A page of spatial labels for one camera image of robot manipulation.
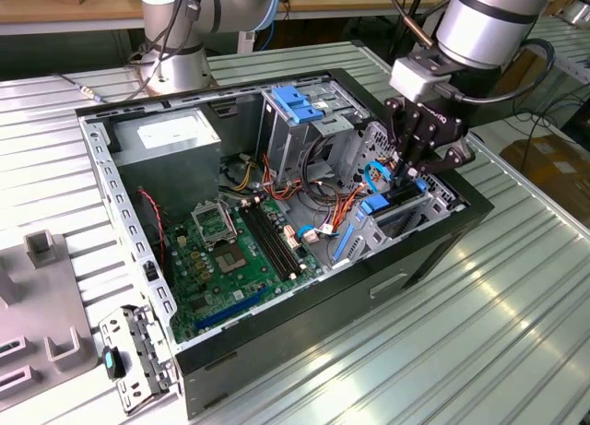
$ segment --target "motherboard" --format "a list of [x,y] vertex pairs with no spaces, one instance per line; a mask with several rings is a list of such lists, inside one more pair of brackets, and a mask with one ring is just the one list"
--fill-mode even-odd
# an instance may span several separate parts
[[289,224],[272,199],[253,208],[225,206],[206,203],[166,230],[178,343],[322,273],[306,247],[289,245]]

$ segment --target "white label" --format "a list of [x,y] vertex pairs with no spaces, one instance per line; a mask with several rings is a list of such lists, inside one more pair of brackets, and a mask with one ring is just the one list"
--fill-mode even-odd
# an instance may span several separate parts
[[185,116],[164,123],[142,125],[137,134],[145,148],[155,148],[187,139],[197,139],[198,124],[193,116]]
[[534,144],[537,150],[543,153],[544,155],[550,155],[551,153],[555,153],[555,149],[546,142],[535,142]]
[[330,108],[330,106],[328,104],[326,104],[325,102],[323,102],[322,100],[320,100],[319,102],[315,102],[312,105],[316,109],[329,109]]
[[573,165],[569,162],[562,161],[562,162],[553,162],[553,165],[558,168],[559,171],[562,173],[577,173],[578,171],[573,167]]

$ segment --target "wooden table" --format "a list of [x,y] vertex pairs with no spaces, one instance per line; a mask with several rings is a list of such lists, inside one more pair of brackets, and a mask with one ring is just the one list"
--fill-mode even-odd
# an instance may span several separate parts
[[[440,0],[424,0],[432,6]],[[290,0],[289,19],[392,15],[390,0]],[[286,16],[281,6],[277,19]],[[47,0],[0,0],[0,35],[143,28],[141,0],[86,0],[71,6]]]

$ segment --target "aluminum table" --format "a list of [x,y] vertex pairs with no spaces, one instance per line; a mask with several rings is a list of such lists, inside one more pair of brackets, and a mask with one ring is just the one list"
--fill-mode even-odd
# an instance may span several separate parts
[[[580,30],[555,17],[540,18],[529,38],[549,41],[555,48],[555,66],[582,84],[590,82],[590,30]],[[531,49],[543,57],[540,49]]]
[[[210,63],[222,85],[344,67],[379,100],[395,94],[389,68],[348,42]],[[127,69],[74,78],[107,100],[137,86]],[[101,349],[99,320],[138,300],[73,113],[87,105],[52,77],[0,83],[0,248],[27,231],[63,233]],[[590,234],[471,144],[477,160],[461,172],[495,206],[489,217],[417,286],[195,423],[579,422],[590,408]],[[88,420],[185,423],[176,395],[127,418],[101,366],[0,414],[6,424]]]

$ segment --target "metal bracket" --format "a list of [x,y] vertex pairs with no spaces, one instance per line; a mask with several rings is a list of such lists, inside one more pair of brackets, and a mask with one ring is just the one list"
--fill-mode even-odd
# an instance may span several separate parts
[[116,380],[125,414],[131,415],[164,395],[178,382],[164,333],[149,307],[125,306],[99,324],[105,354],[121,356],[123,368],[115,372],[106,362],[107,372]]

